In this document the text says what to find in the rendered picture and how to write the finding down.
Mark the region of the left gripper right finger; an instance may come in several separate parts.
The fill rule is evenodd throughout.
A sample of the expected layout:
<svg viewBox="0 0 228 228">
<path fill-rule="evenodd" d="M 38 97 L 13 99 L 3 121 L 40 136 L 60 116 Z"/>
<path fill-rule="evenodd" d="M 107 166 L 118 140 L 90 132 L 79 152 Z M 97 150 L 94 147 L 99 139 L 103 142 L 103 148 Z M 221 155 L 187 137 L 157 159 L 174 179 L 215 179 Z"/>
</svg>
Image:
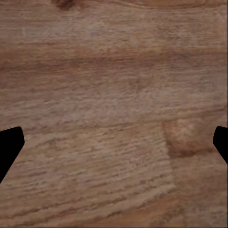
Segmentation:
<svg viewBox="0 0 228 228">
<path fill-rule="evenodd" d="M 216 128 L 213 144 L 228 165 L 228 128 L 222 126 Z"/>
</svg>

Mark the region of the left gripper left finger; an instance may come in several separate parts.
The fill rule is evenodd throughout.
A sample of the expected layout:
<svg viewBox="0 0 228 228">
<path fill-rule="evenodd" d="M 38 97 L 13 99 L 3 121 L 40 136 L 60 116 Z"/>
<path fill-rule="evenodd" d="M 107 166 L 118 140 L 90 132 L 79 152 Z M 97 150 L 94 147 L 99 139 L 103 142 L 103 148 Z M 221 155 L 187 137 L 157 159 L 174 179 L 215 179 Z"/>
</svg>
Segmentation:
<svg viewBox="0 0 228 228">
<path fill-rule="evenodd" d="M 25 144 L 20 126 L 0 132 L 0 184 Z"/>
</svg>

